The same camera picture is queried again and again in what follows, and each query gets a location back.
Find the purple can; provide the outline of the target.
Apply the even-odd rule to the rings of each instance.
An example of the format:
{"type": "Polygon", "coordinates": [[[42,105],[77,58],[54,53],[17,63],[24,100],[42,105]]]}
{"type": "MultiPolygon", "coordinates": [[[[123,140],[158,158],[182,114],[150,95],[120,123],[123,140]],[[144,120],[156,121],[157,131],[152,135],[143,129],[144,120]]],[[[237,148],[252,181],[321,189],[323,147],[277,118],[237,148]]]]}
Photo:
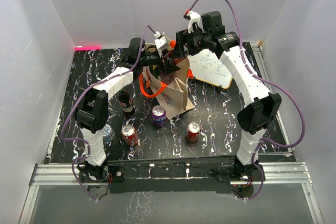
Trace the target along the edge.
{"type": "Polygon", "coordinates": [[[169,85],[173,81],[173,76],[171,74],[162,75],[161,76],[161,82],[163,82],[166,85],[169,85]]]}
{"type": "Polygon", "coordinates": [[[163,127],[166,123],[166,110],[160,105],[152,109],[152,121],[156,127],[163,127]]]}

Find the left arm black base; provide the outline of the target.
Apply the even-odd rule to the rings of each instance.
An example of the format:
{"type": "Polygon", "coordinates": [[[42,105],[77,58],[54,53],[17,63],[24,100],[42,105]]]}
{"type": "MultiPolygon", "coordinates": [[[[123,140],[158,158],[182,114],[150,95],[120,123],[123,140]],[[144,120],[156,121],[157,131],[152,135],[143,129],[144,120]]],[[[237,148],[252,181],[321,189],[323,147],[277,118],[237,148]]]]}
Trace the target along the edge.
{"type": "Polygon", "coordinates": [[[76,167],[80,171],[81,178],[85,176],[96,182],[122,183],[125,179],[125,169],[123,166],[114,166],[103,163],[102,166],[94,166],[87,161],[79,163],[76,167]]]}

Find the cola glass bottle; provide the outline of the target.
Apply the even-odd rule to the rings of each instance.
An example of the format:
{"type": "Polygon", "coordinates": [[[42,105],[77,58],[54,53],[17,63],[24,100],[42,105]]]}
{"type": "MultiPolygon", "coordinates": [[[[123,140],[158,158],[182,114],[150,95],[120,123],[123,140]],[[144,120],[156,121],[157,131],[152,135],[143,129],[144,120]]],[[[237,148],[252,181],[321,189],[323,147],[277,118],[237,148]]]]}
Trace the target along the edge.
{"type": "Polygon", "coordinates": [[[133,100],[128,91],[122,89],[118,92],[118,102],[125,115],[132,116],[135,113],[133,100]]]}

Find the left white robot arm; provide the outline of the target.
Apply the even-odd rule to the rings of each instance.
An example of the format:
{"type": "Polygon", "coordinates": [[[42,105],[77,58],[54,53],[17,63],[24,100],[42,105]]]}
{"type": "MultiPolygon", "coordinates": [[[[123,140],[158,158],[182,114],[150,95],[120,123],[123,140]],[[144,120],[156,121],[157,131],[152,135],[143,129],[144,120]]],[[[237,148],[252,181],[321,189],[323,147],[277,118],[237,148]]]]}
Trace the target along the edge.
{"type": "Polygon", "coordinates": [[[106,153],[103,146],[103,127],[108,121],[109,101],[119,91],[141,78],[144,67],[154,67],[168,75],[179,71],[173,50],[176,41],[160,35],[154,44],[146,44],[137,37],[130,41],[121,66],[101,81],[88,87],[76,102],[74,117],[82,133],[87,154],[86,161],[92,165],[90,175],[96,181],[108,177],[108,168],[103,165],[106,153]]]}

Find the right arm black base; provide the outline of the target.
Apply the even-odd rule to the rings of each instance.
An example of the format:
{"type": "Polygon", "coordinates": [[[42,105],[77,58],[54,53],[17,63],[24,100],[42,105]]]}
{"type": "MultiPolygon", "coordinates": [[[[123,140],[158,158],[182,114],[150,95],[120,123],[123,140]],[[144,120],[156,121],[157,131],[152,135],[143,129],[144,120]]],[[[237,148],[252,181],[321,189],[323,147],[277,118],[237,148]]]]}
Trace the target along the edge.
{"type": "Polygon", "coordinates": [[[246,186],[251,186],[253,182],[264,182],[266,179],[263,167],[258,163],[245,166],[238,162],[220,164],[210,174],[219,182],[240,181],[246,186]]]}

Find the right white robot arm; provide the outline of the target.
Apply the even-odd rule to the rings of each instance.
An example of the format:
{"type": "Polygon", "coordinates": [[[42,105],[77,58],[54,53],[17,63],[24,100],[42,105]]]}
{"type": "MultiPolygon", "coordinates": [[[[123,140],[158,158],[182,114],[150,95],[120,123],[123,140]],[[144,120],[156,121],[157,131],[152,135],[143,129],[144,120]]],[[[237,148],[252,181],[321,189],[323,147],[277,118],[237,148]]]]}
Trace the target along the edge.
{"type": "Polygon", "coordinates": [[[281,96],[271,93],[257,79],[238,35],[226,32],[220,12],[199,15],[188,10],[184,18],[189,21],[188,28],[176,33],[173,56],[185,58],[208,49],[228,69],[244,98],[245,107],[237,114],[242,133],[234,174],[240,180],[247,180],[253,174],[258,161],[257,147],[278,112],[281,96]]]}

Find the beige canvas tote bag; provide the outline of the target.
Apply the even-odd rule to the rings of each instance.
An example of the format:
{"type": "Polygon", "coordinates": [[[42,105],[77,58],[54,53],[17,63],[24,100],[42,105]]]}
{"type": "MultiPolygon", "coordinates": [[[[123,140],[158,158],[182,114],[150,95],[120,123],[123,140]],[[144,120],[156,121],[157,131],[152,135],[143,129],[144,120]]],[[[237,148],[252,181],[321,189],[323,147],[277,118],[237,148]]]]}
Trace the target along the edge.
{"type": "MultiPolygon", "coordinates": [[[[175,41],[167,38],[169,46],[159,51],[160,56],[169,59],[170,52],[175,47],[175,41]]],[[[157,49],[155,43],[146,44],[146,50],[157,49]]],[[[194,104],[188,98],[188,80],[194,78],[192,70],[190,69],[190,62],[188,58],[182,59],[178,64],[181,69],[177,72],[171,73],[173,81],[169,85],[161,82],[161,76],[154,67],[142,67],[142,72],[139,77],[141,93],[151,99],[157,99],[159,105],[165,108],[166,117],[170,120],[186,111],[194,108],[194,104]]]]}

